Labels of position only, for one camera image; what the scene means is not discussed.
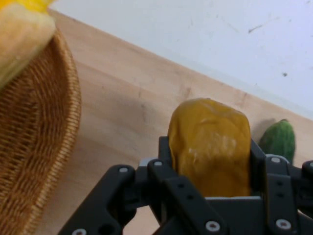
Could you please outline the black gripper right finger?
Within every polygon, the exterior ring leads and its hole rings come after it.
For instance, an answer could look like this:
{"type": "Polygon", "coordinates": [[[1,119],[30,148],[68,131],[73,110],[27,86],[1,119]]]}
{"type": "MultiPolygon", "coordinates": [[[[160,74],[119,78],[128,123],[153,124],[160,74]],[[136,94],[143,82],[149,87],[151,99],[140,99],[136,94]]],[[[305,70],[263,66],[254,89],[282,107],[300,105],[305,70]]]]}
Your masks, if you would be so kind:
{"type": "Polygon", "coordinates": [[[265,234],[313,233],[313,163],[295,167],[284,157],[266,156],[251,141],[251,187],[264,202],[265,234]]]}

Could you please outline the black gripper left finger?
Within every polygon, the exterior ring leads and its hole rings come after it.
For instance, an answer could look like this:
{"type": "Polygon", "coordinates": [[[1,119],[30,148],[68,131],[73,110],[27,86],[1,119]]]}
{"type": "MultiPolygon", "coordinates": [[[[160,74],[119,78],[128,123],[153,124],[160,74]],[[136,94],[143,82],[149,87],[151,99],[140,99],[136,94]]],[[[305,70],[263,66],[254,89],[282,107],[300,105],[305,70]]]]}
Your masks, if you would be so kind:
{"type": "Polygon", "coordinates": [[[149,206],[158,235],[226,235],[226,222],[190,181],[172,168],[168,137],[142,166],[109,168],[61,228],[62,235],[120,235],[137,209],[149,206]]]}

